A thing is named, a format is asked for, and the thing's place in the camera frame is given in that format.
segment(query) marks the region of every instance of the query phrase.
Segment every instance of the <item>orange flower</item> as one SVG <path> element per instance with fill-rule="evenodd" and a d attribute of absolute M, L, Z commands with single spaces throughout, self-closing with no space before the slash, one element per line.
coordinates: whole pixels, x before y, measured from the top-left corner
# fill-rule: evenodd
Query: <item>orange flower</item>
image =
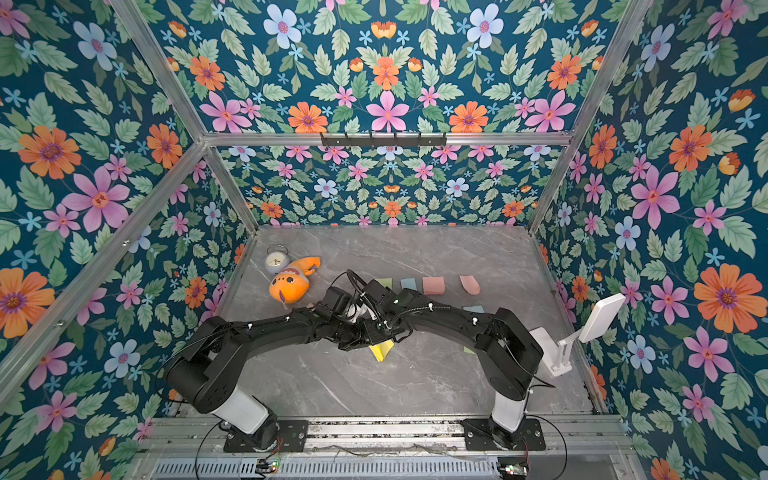
<path fill-rule="evenodd" d="M 45 313 L 42 307 L 53 303 L 54 290 L 44 289 L 46 283 L 48 279 L 37 272 L 24 278 L 20 268 L 0 270 L 0 329 L 5 327 L 5 338 L 27 333 L 27 323 L 34 325 Z"/>
<path fill-rule="evenodd" d="M 663 458 L 654 458 L 650 467 L 650 474 L 654 480 L 680 480 L 677 471 L 671 468 L 669 462 Z"/>
<path fill-rule="evenodd" d="M 739 173 L 739 167 L 741 166 L 741 160 L 739 160 L 739 154 L 736 152 L 730 152 L 720 159 L 720 164 L 717 165 L 720 171 L 725 175 L 735 175 Z"/>
<path fill-rule="evenodd" d="M 583 27 L 581 27 L 581 34 L 584 37 L 592 35 L 594 31 L 597 30 L 599 24 L 600 22 L 597 20 L 590 20 L 589 22 L 585 23 Z"/>
<path fill-rule="evenodd" d="M 573 286 L 571 287 L 571 292 L 574 293 L 574 298 L 577 302 L 584 302 L 587 300 L 587 296 L 589 295 L 589 285 L 587 285 L 587 280 L 584 278 L 581 278 L 580 276 L 577 276 L 574 278 Z"/>
<path fill-rule="evenodd" d="M 197 308 L 202 305 L 203 300 L 205 300 L 205 294 L 208 293 L 208 287 L 205 285 L 206 281 L 200 276 L 190 280 L 190 285 L 184 291 L 187 294 L 184 302 L 190 308 Z"/>
<path fill-rule="evenodd" d="M 362 59 L 360 57 L 353 58 L 349 63 L 349 69 L 351 71 L 362 71 Z"/>
<path fill-rule="evenodd" d="M 172 22 L 168 22 L 168 28 L 176 34 L 178 38 L 184 38 L 187 36 L 187 29 L 179 22 L 173 20 Z"/>
<path fill-rule="evenodd" d="M 219 67 L 219 65 L 216 65 L 215 62 L 208 61 L 208 58 L 202 55 L 199 59 L 197 57 L 192 57 L 190 61 L 192 62 L 190 71 L 192 72 L 192 75 L 196 75 L 194 79 L 197 80 L 197 83 L 203 85 L 208 90 L 216 91 L 224 89 L 224 82 L 226 80 L 224 79 L 224 74 L 221 73 L 221 67 Z"/>
<path fill-rule="evenodd" d="M 163 168 L 170 169 L 181 156 L 181 145 L 176 132 L 170 131 L 166 124 L 149 127 L 151 136 L 147 137 L 147 146 L 152 149 L 152 158 L 162 163 Z"/>
<path fill-rule="evenodd" d="M 41 177 L 48 174 L 54 180 L 60 180 L 64 174 L 74 172 L 74 165 L 80 164 L 80 155 L 74 153 L 80 147 L 58 128 L 51 132 L 48 127 L 37 126 L 35 135 L 24 134 L 18 142 L 24 147 L 18 151 L 18 156 L 24 163 L 32 164 L 29 170 Z"/>
<path fill-rule="evenodd" d="M 276 205 L 272 202 L 264 202 L 261 204 L 261 211 L 263 211 L 269 218 L 280 218 L 283 216 L 283 209 L 280 205 Z"/>
<path fill-rule="evenodd" d="M 720 273 L 709 267 L 701 273 L 704 283 L 697 283 L 694 296 L 699 303 L 699 312 L 706 320 L 715 319 L 715 328 L 725 333 L 733 332 L 733 324 L 742 333 L 755 330 L 757 321 L 766 315 L 768 300 L 755 296 L 763 289 L 752 273 L 739 278 L 740 269 L 736 265 L 723 263 Z"/>
<path fill-rule="evenodd" d="M 747 108 L 752 100 L 755 99 L 755 94 L 751 90 L 736 90 L 733 95 L 730 96 L 728 102 L 728 108 L 731 111 L 739 111 Z"/>
<path fill-rule="evenodd" d="M 394 218 L 401 214 L 402 207 L 397 202 L 389 202 L 384 207 L 384 213 Z"/>
<path fill-rule="evenodd" d="M 235 265 L 240 263 L 240 259 L 243 258 L 243 252 L 245 252 L 245 243 L 241 243 L 235 249 Z"/>
<path fill-rule="evenodd" d="M 600 395 L 603 397 L 603 400 L 608 398 L 608 392 L 605 390 L 605 379 L 603 378 L 602 373 L 598 373 L 598 368 L 596 366 L 591 367 L 592 370 L 592 376 L 594 377 L 594 381 L 598 384 L 598 391 L 600 392 Z"/>
<path fill-rule="evenodd" d="M 374 81 L 384 90 L 392 90 L 392 86 L 397 85 L 397 74 L 400 69 L 395 65 L 391 57 L 381 57 L 379 64 L 373 67 Z"/>
<path fill-rule="evenodd" d="M 568 85 L 576 81 L 576 75 L 581 72 L 581 58 L 565 55 L 562 61 L 556 61 L 552 65 L 552 71 L 547 75 L 550 88 L 564 90 Z"/>
<path fill-rule="evenodd" d="M 328 119 L 320 114 L 320 109 L 315 105 L 310 107 L 305 101 L 300 101 L 297 107 L 291 107 L 288 113 L 291 116 L 288 124 L 296 128 L 298 134 L 324 134 L 328 131 Z"/>
<path fill-rule="evenodd" d="M 468 101 L 466 107 L 459 105 L 449 120 L 453 125 L 451 131 L 455 134 L 479 134 L 482 127 L 488 124 L 487 113 L 488 110 L 484 106 L 478 107 L 476 101 Z"/>
<path fill-rule="evenodd" d="M 599 132 L 592 137 L 592 145 L 589 147 L 589 163 L 592 167 L 602 168 L 611 162 L 616 148 L 616 129 L 613 125 L 603 125 Z"/>
<path fill-rule="evenodd" d="M 98 449 L 98 454 L 102 457 L 105 457 L 112 453 L 112 449 L 114 448 L 114 443 L 117 441 L 117 437 L 110 437 L 106 440 L 104 440 L 104 443 L 101 444 L 101 447 Z"/>
<path fill-rule="evenodd" d="M 516 217 L 523 213 L 523 209 L 525 209 L 525 205 L 522 202 L 512 201 L 504 205 L 502 212 L 504 212 L 505 217 Z"/>
<path fill-rule="evenodd" d="M 419 71 L 422 69 L 422 67 L 423 67 L 422 61 L 419 60 L 418 58 L 411 57 L 411 59 L 408 60 L 408 69 L 410 71 Z"/>
<path fill-rule="evenodd" d="M 672 140 L 672 153 L 670 163 L 674 169 L 681 172 L 692 172 L 699 167 L 699 162 L 704 161 L 710 154 L 707 145 L 712 143 L 712 134 L 704 133 L 705 127 L 697 125 L 693 130 L 687 127 L 680 132 L 680 138 Z"/>

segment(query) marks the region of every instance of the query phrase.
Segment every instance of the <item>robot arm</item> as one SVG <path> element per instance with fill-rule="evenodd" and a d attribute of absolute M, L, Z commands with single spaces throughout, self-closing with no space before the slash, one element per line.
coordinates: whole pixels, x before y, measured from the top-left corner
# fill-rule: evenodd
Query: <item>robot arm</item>
<path fill-rule="evenodd" d="M 327 339 L 341 350 L 364 348 L 413 331 L 443 336 L 478 355 L 488 382 L 496 390 L 492 419 L 508 432 L 519 425 L 531 375 L 542 350 L 509 310 L 472 313 L 437 303 L 420 292 L 394 293 L 372 280 L 354 280 L 356 292 L 331 286 L 312 309 L 296 308 L 284 316 L 228 323 L 213 317 L 195 332 L 188 347 L 170 361 L 167 381 L 200 413 L 213 413 L 250 435 L 259 449 L 275 437 L 274 414 L 237 386 L 252 356 L 286 345 Z M 210 358 L 209 353 L 217 355 Z"/>

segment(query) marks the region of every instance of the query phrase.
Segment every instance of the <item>wall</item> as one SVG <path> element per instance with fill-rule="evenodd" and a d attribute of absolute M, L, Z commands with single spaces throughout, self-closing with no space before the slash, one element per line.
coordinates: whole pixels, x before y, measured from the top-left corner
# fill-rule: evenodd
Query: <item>wall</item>
<path fill-rule="evenodd" d="M 538 231 L 573 321 L 627 295 L 588 358 L 656 480 L 768 475 L 767 12 L 654 6 Z"/>

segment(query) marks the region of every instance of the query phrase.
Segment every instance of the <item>pink flower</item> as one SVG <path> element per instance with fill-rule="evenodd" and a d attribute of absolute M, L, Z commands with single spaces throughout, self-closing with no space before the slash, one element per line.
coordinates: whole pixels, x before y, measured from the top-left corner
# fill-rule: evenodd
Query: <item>pink flower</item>
<path fill-rule="evenodd" d="M 742 18 L 750 10 L 750 7 L 745 5 L 742 0 L 723 0 L 720 3 L 720 8 L 723 9 L 722 12 L 715 12 L 707 19 L 708 24 L 714 25 L 710 34 L 707 35 L 707 40 L 715 38 L 718 32 L 723 37 L 727 37 L 733 28 L 733 21 Z"/>
<path fill-rule="evenodd" d="M 84 306 L 82 310 L 78 312 L 78 323 L 81 325 L 85 325 L 85 323 L 88 322 L 88 319 L 91 318 L 91 314 L 95 313 L 96 315 L 101 315 L 104 313 L 104 304 L 102 302 L 97 302 L 96 300 L 101 300 L 104 298 L 104 295 L 107 294 L 107 289 L 100 286 L 96 289 L 94 294 L 91 296 L 91 299 L 88 301 L 88 305 Z"/>
<path fill-rule="evenodd" d="M 352 88 L 344 90 L 344 87 L 339 87 L 339 93 L 333 94 L 333 96 L 339 101 L 340 107 L 345 105 L 352 108 L 352 102 L 357 101 L 357 98 L 352 95 Z"/>
<path fill-rule="evenodd" d="M 600 185 L 603 181 L 603 174 L 589 174 L 589 183 L 584 185 L 584 191 L 587 192 L 587 202 L 597 204 L 600 201 L 600 194 L 605 192 L 605 187 Z"/>
<path fill-rule="evenodd" d="M 110 178 L 112 180 L 117 180 L 119 178 L 121 182 L 125 182 L 128 180 L 128 177 L 126 177 L 126 175 L 130 175 L 134 173 L 134 171 L 126 167 L 125 164 L 126 164 L 125 157 L 120 157 L 118 159 L 114 155 L 110 155 L 109 163 L 104 164 L 104 168 L 112 172 L 110 174 Z"/>
<path fill-rule="evenodd" d="M 529 127 L 538 125 L 536 131 L 548 131 L 550 126 L 552 130 L 562 130 L 565 128 L 565 121 L 560 116 L 570 114 L 576 108 L 576 104 L 563 105 L 563 101 L 565 101 L 565 90 L 554 94 L 551 103 L 544 98 L 537 98 L 535 108 L 539 114 L 531 115 L 525 124 Z"/>
<path fill-rule="evenodd" d="M 666 174 L 660 182 L 659 170 L 651 166 L 645 174 L 646 186 L 644 187 L 640 184 L 632 185 L 632 196 L 642 200 L 632 210 L 632 218 L 643 218 L 648 213 L 648 225 L 656 230 L 659 223 L 661 223 L 661 212 L 659 209 L 664 210 L 668 214 L 678 211 L 680 204 L 677 202 L 677 198 L 674 195 L 664 195 L 677 185 L 677 175 L 677 172 Z"/>
<path fill-rule="evenodd" d="M 419 101 L 424 102 L 424 108 L 427 108 L 429 105 L 437 105 L 436 100 L 438 98 L 440 98 L 440 94 L 435 91 L 435 87 L 429 87 L 429 90 L 422 88 L 422 96 L 419 97 Z"/>
<path fill-rule="evenodd" d="M 29 38 L 29 32 L 22 23 L 29 22 L 29 15 L 21 10 L 12 10 L 12 0 L 0 0 L 0 33 L 13 35 L 13 31 L 24 38 Z"/>
<path fill-rule="evenodd" d="M 349 152 L 345 152 L 344 147 L 320 147 L 320 151 L 325 152 L 323 160 L 333 160 L 336 165 L 341 164 L 342 158 L 349 158 Z"/>
<path fill-rule="evenodd" d="M 584 219 L 584 229 L 590 235 L 594 235 L 594 233 L 598 231 L 598 220 L 600 220 L 600 217 L 592 212 L 590 212 L 587 218 Z"/>
<path fill-rule="evenodd" d="M 169 199 L 170 204 L 175 205 L 176 202 L 181 202 L 182 204 L 186 203 L 187 198 L 184 196 L 184 194 L 187 192 L 187 190 L 189 190 L 189 187 L 187 185 L 184 185 L 184 184 L 179 185 L 176 191 L 170 195 L 170 199 Z"/>
<path fill-rule="evenodd" d="M 49 232 L 58 230 L 62 237 L 69 237 L 69 230 L 80 230 L 80 225 L 74 221 L 78 217 L 78 212 L 67 212 L 67 208 L 64 205 L 57 205 L 56 211 L 48 210 L 43 212 L 45 218 L 50 222 L 45 226 L 45 229 Z"/>
<path fill-rule="evenodd" d="M 189 231 L 189 227 L 187 226 L 188 223 L 190 223 L 188 218 L 184 218 L 184 214 L 179 212 L 176 215 L 170 216 L 171 226 L 170 230 L 173 232 L 176 232 L 176 235 L 181 237 L 186 232 Z"/>
<path fill-rule="evenodd" d="M 192 170 L 192 181 L 194 181 L 195 184 L 198 184 L 200 183 L 200 180 L 205 180 L 207 178 L 207 175 L 205 174 L 205 167 L 207 166 L 208 164 L 205 163 L 205 160 L 197 162 L 197 165 L 194 166 L 194 170 Z"/>
<path fill-rule="evenodd" d="M 664 311 L 664 319 L 667 321 L 667 325 L 674 323 L 674 314 L 676 313 L 682 318 L 688 318 L 688 309 L 680 303 L 688 297 L 688 290 L 682 286 L 672 290 L 672 279 L 666 277 L 662 283 L 664 289 L 662 290 L 658 285 L 651 285 L 650 291 L 660 298 L 661 300 L 654 301 L 650 308 L 654 312 Z"/>
<path fill-rule="evenodd" d="M 432 167 L 432 165 L 427 166 L 427 164 L 422 162 L 421 165 L 413 169 L 416 172 L 416 178 L 426 180 L 427 178 L 434 176 L 435 173 L 432 172 Z"/>
<path fill-rule="evenodd" d="M 381 96 L 381 107 L 376 104 L 366 106 L 368 113 L 378 117 L 371 123 L 371 130 L 379 131 L 386 127 L 387 133 L 395 130 L 403 131 L 406 129 L 406 123 L 402 121 L 401 116 L 408 113 L 408 105 L 395 105 L 395 95 L 389 90 L 384 90 Z"/>
<path fill-rule="evenodd" d="M 619 290 L 624 294 L 624 303 L 629 303 L 632 308 L 637 306 L 637 301 L 642 301 L 643 296 L 638 292 L 640 289 L 640 282 L 633 282 L 628 278 L 624 280 L 624 285 Z"/>
<path fill-rule="evenodd" d="M 77 415 L 77 407 L 70 406 L 77 399 L 77 393 L 70 393 L 67 395 L 67 398 L 64 398 L 64 393 L 61 390 L 54 393 L 51 397 L 51 405 L 39 406 L 35 411 L 40 418 L 35 431 L 40 433 L 48 428 L 48 426 L 51 426 L 53 432 L 61 430 L 61 426 L 64 425 L 64 419 Z"/>
<path fill-rule="evenodd" d="M 277 165 L 277 173 L 281 177 L 285 177 L 290 180 L 293 175 L 296 175 L 296 171 L 293 169 L 292 164 L 285 165 L 283 162 L 279 162 Z"/>
<path fill-rule="evenodd" d="M 695 352 L 688 357 L 688 365 L 695 369 L 704 365 L 704 373 L 711 382 L 717 380 L 717 369 L 725 373 L 735 371 L 728 359 L 718 355 L 728 350 L 728 342 L 725 339 L 715 339 L 710 343 L 710 334 L 703 327 L 696 330 L 696 338 L 699 339 L 698 342 L 691 337 L 683 339 L 685 346 Z"/>
<path fill-rule="evenodd" d="M 67 356 L 72 353 L 73 349 L 74 343 L 62 343 L 51 350 L 48 355 L 44 356 L 43 359 L 40 360 L 35 371 L 29 377 L 30 388 L 33 390 L 39 389 L 40 385 L 42 385 L 43 382 L 45 382 L 45 379 L 48 378 L 48 372 L 51 372 L 51 375 L 64 375 L 67 372 L 67 363 L 64 360 L 59 359 L 62 356 Z"/>
<path fill-rule="evenodd" d="M 240 113 L 248 114 L 248 118 L 253 120 L 254 118 L 261 118 L 261 105 L 254 104 L 250 98 L 246 101 L 240 100 Z"/>
<path fill-rule="evenodd" d="M 478 145 L 469 152 L 470 157 L 477 157 L 477 161 L 483 161 L 486 157 L 493 156 L 492 145 Z"/>
<path fill-rule="evenodd" d="M 650 162 L 646 161 L 645 154 L 640 158 L 635 157 L 632 160 L 632 168 L 629 169 L 629 173 L 632 174 L 632 181 L 637 181 L 638 178 L 645 180 L 645 171 L 649 168 Z"/>
<path fill-rule="evenodd" d="M 101 226 L 101 218 L 112 228 L 118 228 L 128 217 L 128 210 L 117 203 L 128 198 L 131 190 L 124 185 L 115 185 L 110 188 L 109 172 L 106 168 L 99 167 L 94 173 L 93 183 L 82 174 L 74 174 L 74 184 L 85 193 L 69 194 L 64 197 L 61 204 L 72 210 L 82 211 L 88 209 L 83 217 L 85 231 L 92 232 Z"/>
<path fill-rule="evenodd" d="M 296 160 L 300 163 L 304 163 L 305 158 L 312 158 L 312 154 L 309 152 L 310 147 L 308 145 L 289 145 L 286 147 L 288 151 L 286 152 L 286 156 L 288 158 L 294 158 L 296 157 Z"/>
<path fill-rule="evenodd" d="M 212 91 L 208 92 L 208 101 L 213 104 L 213 106 L 202 104 L 200 109 L 206 115 L 216 117 L 216 120 L 214 120 L 215 131 L 225 131 L 226 129 L 229 129 L 230 132 L 239 134 L 241 132 L 240 127 L 250 127 L 253 125 L 250 120 L 244 116 L 237 115 L 240 113 L 239 101 L 229 100 L 225 107 L 221 97 Z"/>
<path fill-rule="evenodd" d="M 504 173 L 504 165 L 502 165 L 502 161 L 489 164 L 489 168 L 485 172 L 491 175 L 491 178 L 500 177 Z"/>
<path fill-rule="evenodd" d="M 694 209 L 694 213 L 697 217 L 699 217 L 694 220 L 694 227 L 703 227 L 704 235 L 709 236 L 710 233 L 712 233 L 712 227 L 715 227 L 718 230 L 725 227 L 725 223 L 723 223 L 723 221 L 720 219 L 720 217 L 725 215 L 725 212 L 725 207 L 715 208 L 714 201 L 710 200 L 707 202 L 707 205 L 705 205 L 704 208 Z"/>
<path fill-rule="evenodd" d="M 701 396 L 701 387 L 698 383 L 694 385 L 693 391 L 686 386 L 683 387 L 683 393 L 688 397 L 683 400 L 683 406 L 694 413 L 697 422 L 701 423 L 703 419 L 709 422 L 715 421 L 715 415 L 710 411 L 710 408 L 715 406 L 715 401 L 708 396 Z"/>
<path fill-rule="evenodd" d="M 349 168 L 349 176 L 351 178 L 354 178 L 355 180 L 360 180 L 361 178 L 368 178 L 368 174 L 366 173 L 367 171 L 368 171 L 367 168 L 360 165 L 360 162 L 357 162 L 354 167 Z"/>
<path fill-rule="evenodd" d="M 432 158 L 439 158 L 440 164 L 443 165 L 449 159 L 456 160 L 458 155 L 455 152 L 457 152 L 460 148 L 461 147 L 459 145 L 445 145 L 443 148 L 433 151 Z"/>
<path fill-rule="evenodd" d="M 528 100 L 528 97 L 523 97 L 523 101 L 519 104 L 515 104 L 515 116 L 528 118 L 528 114 L 532 114 L 535 111 L 535 103 Z"/>
<path fill-rule="evenodd" d="M 126 285 L 125 283 L 120 285 L 120 291 L 122 293 L 118 295 L 116 300 L 122 302 L 123 308 L 128 310 L 131 308 L 131 305 L 139 304 L 139 295 L 144 292 L 144 289 L 139 288 L 138 283 L 131 282 L 130 285 Z"/>
<path fill-rule="evenodd" d="M 576 183 L 581 181 L 581 175 L 587 173 L 587 168 L 584 165 L 586 162 L 587 154 L 576 154 L 576 157 L 568 165 L 571 168 L 571 180 L 576 180 Z"/>

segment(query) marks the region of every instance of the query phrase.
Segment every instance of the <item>metal grille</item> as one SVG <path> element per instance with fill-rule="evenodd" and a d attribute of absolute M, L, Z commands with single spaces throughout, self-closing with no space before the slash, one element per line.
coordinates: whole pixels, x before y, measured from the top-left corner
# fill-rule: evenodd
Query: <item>metal grille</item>
<path fill-rule="evenodd" d="M 201 458 L 197 461 L 200 480 L 256 478 L 256 458 Z M 461 460 L 446 456 L 413 458 L 285 458 L 280 470 L 268 478 L 497 478 L 495 459 Z M 195 478 L 194 458 L 160 460 L 152 479 L 190 480 Z"/>

